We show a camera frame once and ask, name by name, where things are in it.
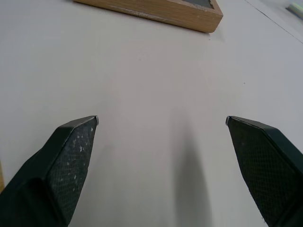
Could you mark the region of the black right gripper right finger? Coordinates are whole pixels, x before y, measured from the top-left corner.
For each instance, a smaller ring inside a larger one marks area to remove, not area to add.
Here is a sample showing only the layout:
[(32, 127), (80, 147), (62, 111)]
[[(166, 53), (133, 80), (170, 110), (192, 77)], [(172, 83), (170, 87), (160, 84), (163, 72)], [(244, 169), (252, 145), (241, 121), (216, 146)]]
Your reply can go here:
[(303, 153), (277, 128), (227, 116), (242, 177), (268, 227), (303, 227)]

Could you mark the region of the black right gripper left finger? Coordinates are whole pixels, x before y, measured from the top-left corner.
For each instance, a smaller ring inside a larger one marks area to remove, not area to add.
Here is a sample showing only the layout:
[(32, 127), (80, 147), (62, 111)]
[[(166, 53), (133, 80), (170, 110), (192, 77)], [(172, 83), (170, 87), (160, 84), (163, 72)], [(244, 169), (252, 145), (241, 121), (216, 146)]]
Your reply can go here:
[(0, 193), (0, 227), (68, 227), (84, 186), (98, 117), (59, 126)]

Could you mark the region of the iridescent object at table edge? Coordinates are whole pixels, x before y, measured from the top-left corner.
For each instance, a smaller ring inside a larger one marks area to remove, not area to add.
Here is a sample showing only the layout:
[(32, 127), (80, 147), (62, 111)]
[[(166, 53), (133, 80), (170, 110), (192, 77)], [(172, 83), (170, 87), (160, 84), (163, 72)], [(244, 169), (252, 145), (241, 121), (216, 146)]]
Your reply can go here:
[(286, 7), (286, 9), (297, 17), (303, 18), (303, 6), (299, 5), (298, 3), (291, 3), (288, 7)]

